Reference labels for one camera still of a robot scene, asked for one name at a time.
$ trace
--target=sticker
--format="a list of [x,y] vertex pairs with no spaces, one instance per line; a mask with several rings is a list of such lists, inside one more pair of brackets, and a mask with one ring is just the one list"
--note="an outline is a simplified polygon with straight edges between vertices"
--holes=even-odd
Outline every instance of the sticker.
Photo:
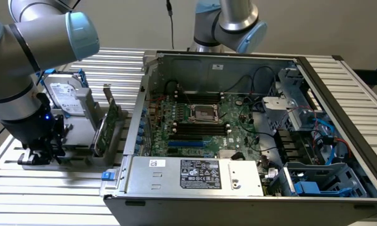
[[166,159],[151,159],[150,160],[150,167],[166,167],[166,165],[167,165]]
[[76,98],[76,89],[72,85],[52,83],[51,87],[62,109],[70,114],[84,114],[82,102]]
[[224,65],[212,65],[214,70],[224,70]]
[[180,186],[184,189],[222,189],[220,162],[180,160]]

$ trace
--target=power supply label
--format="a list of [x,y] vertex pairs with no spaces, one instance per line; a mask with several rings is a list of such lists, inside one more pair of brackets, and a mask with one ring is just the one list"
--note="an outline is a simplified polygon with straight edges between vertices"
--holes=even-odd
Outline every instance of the power supply label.
[[180,160],[180,186],[184,189],[222,189],[220,162]]

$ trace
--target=robotic arm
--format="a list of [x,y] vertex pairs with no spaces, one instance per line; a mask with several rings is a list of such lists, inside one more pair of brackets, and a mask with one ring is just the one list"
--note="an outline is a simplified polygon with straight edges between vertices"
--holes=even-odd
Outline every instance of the robotic arm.
[[267,33],[251,0],[200,0],[196,7],[195,42],[191,51],[252,53]]
[[50,164],[64,154],[63,120],[51,114],[50,100],[31,74],[99,52],[90,18],[70,12],[78,2],[10,0],[18,23],[0,23],[0,122],[28,151],[22,164]]

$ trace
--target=metal workbench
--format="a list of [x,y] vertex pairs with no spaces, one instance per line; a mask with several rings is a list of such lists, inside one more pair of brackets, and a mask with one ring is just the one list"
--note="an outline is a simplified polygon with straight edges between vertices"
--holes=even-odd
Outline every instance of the metal workbench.
[[[94,97],[107,104],[103,84],[112,84],[118,104],[132,111],[142,81],[144,50],[103,48],[98,55],[64,66],[83,68]],[[356,127],[377,153],[377,96],[331,56],[306,56]],[[123,158],[124,128],[115,166]],[[0,225],[119,225],[99,196],[102,171],[23,170],[22,144],[10,136],[0,148]],[[352,226],[377,226],[358,222]]]

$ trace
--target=white wall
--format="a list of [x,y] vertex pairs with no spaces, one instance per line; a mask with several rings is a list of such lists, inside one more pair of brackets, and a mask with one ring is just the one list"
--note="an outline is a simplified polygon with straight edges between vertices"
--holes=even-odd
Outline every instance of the white wall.
[[[377,0],[256,0],[268,22],[258,52],[342,55],[355,68],[377,66]],[[196,0],[172,0],[176,48],[192,43]],[[166,0],[83,0],[103,47],[171,48]],[[0,19],[10,23],[7,0]]]

